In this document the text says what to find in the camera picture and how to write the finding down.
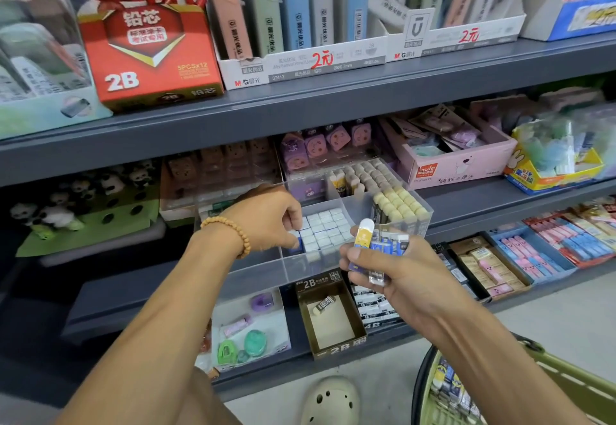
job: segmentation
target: beaded bracelet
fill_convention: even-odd
[[[242,259],[248,256],[248,254],[250,253],[250,240],[248,239],[248,236],[242,230],[242,227],[235,224],[235,222],[227,219],[226,217],[214,216],[214,217],[209,217],[205,219],[201,223],[201,228],[204,228],[205,226],[207,226],[208,224],[211,224],[212,222],[220,222],[221,224],[225,224],[231,227],[232,229],[234,229],[235,232],[237,232],[240,235],[240,237],[242,237],[242,240],[244,241],[244,251],[240,253],[237,258]]]

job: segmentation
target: forearm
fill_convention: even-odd
[[[469,307],[439,324],[438,347],[488,423],[588,423],[488,310]]]
[[[238,254],[237,235],[229,230],[235,232],[212,225],[193,237],[58,424],[174,423],[220,287]]]

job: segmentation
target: pink box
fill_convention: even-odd
[[[398,174],[412,189],[466,182],[503,173],[518,142],[481,119],[466,120],[472,120],[470,123],[481,130],[481,138],[489,144],[441,156],[422,157],[413,152],[403,136],[397,134],[387,120],[379,119],[400,161]]]

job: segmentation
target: red handwritten price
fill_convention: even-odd
[[[479,28],[471,28],[471,31],[462,31],[462,39],[458,42],[476,42],[479,39]]]
[[[334,63],[334,54],[330,54],[329,50],[322,50],[322,54],[315,52],[312,54],[313,57],[317,57],[317,63],[310,67],[311,70],[314,70],[318,66],[331,65]]]

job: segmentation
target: person's left hand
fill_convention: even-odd
[[[299,246],[297,237],[288,231],[302,228],[302,207],[282,185],[253,188],[221,216],[242,228],[250,240],[251,251]]]

